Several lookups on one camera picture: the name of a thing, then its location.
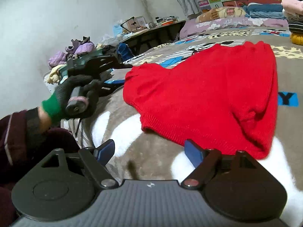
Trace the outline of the dark maroon sleeved left forearm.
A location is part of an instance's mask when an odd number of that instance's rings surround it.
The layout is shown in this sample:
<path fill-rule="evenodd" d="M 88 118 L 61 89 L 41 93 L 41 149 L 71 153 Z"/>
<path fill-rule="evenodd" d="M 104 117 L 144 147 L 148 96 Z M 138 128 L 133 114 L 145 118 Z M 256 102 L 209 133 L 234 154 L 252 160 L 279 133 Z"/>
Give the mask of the dark maroon sleeved left forearm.
<path fill-rule="evenodd" d="M 65 129 L 38 129 L 38 109 L 23 110 L 1 119 L 1 226 L 10 226 L 17 214 L 11 201 L 14 185 L 52 150 L 79 150 Z"/>

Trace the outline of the black gloved left hand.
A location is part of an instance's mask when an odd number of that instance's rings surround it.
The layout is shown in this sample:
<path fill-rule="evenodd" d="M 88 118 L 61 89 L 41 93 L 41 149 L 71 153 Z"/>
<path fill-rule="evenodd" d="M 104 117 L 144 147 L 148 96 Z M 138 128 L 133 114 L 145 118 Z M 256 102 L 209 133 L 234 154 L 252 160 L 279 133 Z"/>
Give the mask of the black gloved left hand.
<path fill-rule="evenodd" d="M 81 96 L 87 98 L 88 106 L 82 113 L 68 114 L 66 111 L 68 101 L 76 87 L 81 88 Z M 42 109 L 48 114 L 52 124 L 57 124 L 61 119 L 88 118 L 95 112 L 99 101 L 98 87 L 99 81 L 91 76 L 71 76 L 56 87 L 50 98 L 42 101 Z"/>

